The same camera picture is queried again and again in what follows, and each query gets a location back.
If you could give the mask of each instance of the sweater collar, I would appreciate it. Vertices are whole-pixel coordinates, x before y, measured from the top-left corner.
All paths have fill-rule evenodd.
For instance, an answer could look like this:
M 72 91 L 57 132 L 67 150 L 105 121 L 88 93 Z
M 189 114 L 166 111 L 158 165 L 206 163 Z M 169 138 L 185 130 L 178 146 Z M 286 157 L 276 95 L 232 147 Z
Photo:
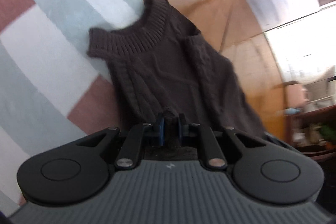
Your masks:
M 146 52 L 164 36 L 169 3 L 167 0 L 145 0 L 144 13 L 131 26 L 113 31 L 91 28 L 88 55 L 109 58 Z

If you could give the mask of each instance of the gray ribbed panel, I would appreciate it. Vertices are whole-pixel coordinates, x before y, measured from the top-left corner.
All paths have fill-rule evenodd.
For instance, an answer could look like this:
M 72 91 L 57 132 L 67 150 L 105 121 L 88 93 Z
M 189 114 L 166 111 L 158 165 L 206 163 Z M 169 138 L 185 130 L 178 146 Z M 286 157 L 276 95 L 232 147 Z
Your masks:
M 330 218 L 313 203 L 274 207 L 238 192 L 224 173 L 198 161 L 143 160 L 117 172 L 107 188 L 81 204 L 45 208 L 32 203 L 11 217 L 16 224 L 322 224 Z

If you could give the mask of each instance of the green object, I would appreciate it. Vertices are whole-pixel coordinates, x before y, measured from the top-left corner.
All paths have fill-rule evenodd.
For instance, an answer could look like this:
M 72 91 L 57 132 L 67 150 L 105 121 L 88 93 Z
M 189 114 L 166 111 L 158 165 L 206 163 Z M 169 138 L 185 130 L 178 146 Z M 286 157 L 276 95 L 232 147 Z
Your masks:
M 320 128 L 320 134 L 326 141 L 336 142 L 336 132 L 327 125 Z

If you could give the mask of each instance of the dark brown sweater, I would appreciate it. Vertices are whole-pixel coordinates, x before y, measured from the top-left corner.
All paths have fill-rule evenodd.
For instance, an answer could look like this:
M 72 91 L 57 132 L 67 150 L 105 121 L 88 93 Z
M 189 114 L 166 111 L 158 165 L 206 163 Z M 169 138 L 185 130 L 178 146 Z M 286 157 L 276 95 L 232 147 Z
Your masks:
M 214 130 L 233 126 L 261 136 L 232 63 L 167 0 L 145 0 L 142 17 L 123 30 L 90 29 L 88 55 L 106 60 L 124 127 L 184 113 Z

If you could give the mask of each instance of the plaid fabric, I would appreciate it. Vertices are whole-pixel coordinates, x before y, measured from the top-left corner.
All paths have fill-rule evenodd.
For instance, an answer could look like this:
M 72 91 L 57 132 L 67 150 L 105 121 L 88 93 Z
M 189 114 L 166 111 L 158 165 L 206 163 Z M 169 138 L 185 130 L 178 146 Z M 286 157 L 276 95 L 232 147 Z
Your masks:
M 119 124 L 108 69 L 86 56 L 90 27 L 123 28 L 142 0 L 0 0 L 0 210 L 24 199 L 29 157 Z

